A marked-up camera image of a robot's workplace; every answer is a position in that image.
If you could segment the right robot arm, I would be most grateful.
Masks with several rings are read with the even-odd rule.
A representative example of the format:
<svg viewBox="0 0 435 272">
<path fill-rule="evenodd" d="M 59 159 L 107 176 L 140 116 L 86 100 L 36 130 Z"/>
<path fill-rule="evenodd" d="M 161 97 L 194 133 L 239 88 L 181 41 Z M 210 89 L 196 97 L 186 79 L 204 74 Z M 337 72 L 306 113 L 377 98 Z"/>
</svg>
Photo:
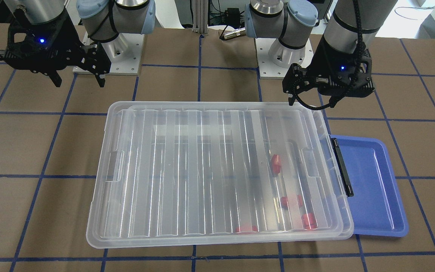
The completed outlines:
<svg viewBox="0 0 435 272">
<path fill-rule="evenodd" d="M 48 76 L 56 87 L 58 71 L 77 66 L 104 87 L 110 73 L 105 45 L 121 34 L 150 34 L 155 27 L 153 0 L 78 0 L 76 9 L 91 43 L 84 45 L 62 0 L 7 0 L 15 21 L 8 29 L 2 60 L 17 70 Z"/>
</svg>

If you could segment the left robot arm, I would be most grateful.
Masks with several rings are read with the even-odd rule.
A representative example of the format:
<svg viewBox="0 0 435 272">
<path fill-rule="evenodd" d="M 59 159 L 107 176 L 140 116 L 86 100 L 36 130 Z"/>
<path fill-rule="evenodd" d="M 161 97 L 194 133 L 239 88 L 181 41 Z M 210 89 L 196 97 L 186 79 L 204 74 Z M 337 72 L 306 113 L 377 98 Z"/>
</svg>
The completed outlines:
<svg viewBox="0 0 435 272">
<path fill-rule="evenodd" d="M 270 57 L 287 72 L 282 81 L 289 105 L 309 110 L 333 108 L 346 97 L 374 92 L 368 47 L 395 0 L 339 0 L 310 64 L 302 67 L 306 43 L 319 18 L 307 0 L 252 0 L 244 12 L 250 38 L 272 38 Z"/>
</svg>

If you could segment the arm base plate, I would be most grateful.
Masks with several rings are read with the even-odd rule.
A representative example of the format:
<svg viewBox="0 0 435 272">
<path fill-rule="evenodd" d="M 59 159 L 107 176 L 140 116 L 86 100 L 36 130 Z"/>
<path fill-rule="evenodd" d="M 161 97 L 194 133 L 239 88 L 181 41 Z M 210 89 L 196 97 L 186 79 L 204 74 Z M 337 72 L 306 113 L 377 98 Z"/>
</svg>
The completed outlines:
<svg viewBox="0 0 435 272">
<path fill-rule="evenodd" d="M 88 32 L 85 32 L 82 38 L 83 45 L 90 46 L 91 59 L 100 60 L 103 52 L 107 55 L 111 62 L 109 69 L 105 70 L 108 75 L 137 76 L 139 74 L 145 34 L 119 33 L 114 40 L 102 43 L 101 48 L 95 46 L 96 43 L 88 37 Z"/>
<path fill-rule="evenodd" d="M 301 49 L 285 48 L 278 39 L 255 39 L 256 56 L 261 79 L 283 79 L 290 65 L 306 68 L 311 63 L 313 50 L 310 40 Z"/>
</svg>

